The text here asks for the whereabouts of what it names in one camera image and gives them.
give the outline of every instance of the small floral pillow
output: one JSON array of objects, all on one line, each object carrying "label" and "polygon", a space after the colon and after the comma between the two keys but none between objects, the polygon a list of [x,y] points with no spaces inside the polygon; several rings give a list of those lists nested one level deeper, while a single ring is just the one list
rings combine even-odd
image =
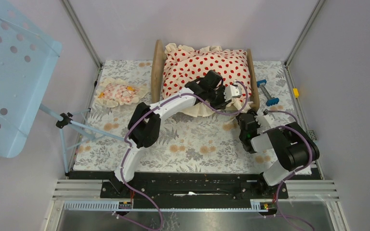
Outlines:
[{"label": "small floral pillow", "polygon": [[147,94],[146,86],[135,87],[122,79],[106,78],[100,83],[95,101],[106,107],[138,103]]}]

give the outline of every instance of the wooden bed frame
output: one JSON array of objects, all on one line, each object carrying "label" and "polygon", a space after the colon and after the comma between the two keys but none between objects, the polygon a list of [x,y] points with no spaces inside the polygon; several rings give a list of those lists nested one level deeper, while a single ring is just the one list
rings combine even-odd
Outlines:
[{"label": "wooden bed frame", "polygon": [[[250,104],[250,107],[253,108],[255,111],[259,110],[260,101],[259,101],[259,92],[257,90],[256,84],[256,75],[254,74],[253,68],[253,59],[251,57],[251,50],[247,49],[247,61],[248,61],[248,68],[249,73],[251,76],[251,98],[250,100],[253,102]],[[152,103],[156,103],[160,101],[161,98],[161,88],[162,88],[162,73],[164,72],[164,64],[165,64],[165,53],[164,53],[164,46],[162,45],[162,41],[160,39],[157,40],[155,44],[154,50],[154,60],[152,62],[152,70],[151,70],[151,98]]]}]

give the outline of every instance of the perforated board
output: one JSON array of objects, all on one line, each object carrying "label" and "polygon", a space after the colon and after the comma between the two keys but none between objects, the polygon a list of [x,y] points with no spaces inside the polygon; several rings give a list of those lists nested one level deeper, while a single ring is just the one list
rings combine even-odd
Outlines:
[{"label": "perforated board", "polygon": [[61,49],[60,42],[0,0],[0,156],[22,151]]}]

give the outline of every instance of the dumbbell handle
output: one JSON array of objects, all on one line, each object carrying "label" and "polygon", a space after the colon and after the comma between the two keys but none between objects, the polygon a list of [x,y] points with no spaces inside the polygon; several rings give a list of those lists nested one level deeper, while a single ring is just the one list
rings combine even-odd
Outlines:
[{"label": "dumbbell handle", "polygon": [[271,100],[273,99],[273,97],[271,97],[271,95],[269,94],[269,92],[267,91],[267,89],[264,87],[264,84],[260,84],[260,89],[262,89],[262,92],[263,94],[266,96],[267,100]]}]

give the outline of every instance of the wall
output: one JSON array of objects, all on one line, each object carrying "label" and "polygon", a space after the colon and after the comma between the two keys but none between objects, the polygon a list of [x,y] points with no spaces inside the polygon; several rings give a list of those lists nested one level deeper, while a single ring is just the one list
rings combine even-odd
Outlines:
[{"label": "wall", "polygon": [[194,48],[251,48],[285,60],[317,0],[71,0],[102,61],[152,60],[157,39]]},{"label": "wall", "polygon": [[[63,44],[63,51],[43,102],[57,112],[86,106],[96,67],[59,0],[10,0],[43,31]],[[39,230],[57,179],[64,177],[55,119],[38,112],[23,151],[0,158],[0,231]],[[66,132],[69,143],[76,133]]]},{"label": "wall", "polygon": [[327,1],[291,71],[351,231],[370,230],[370,1]]}]

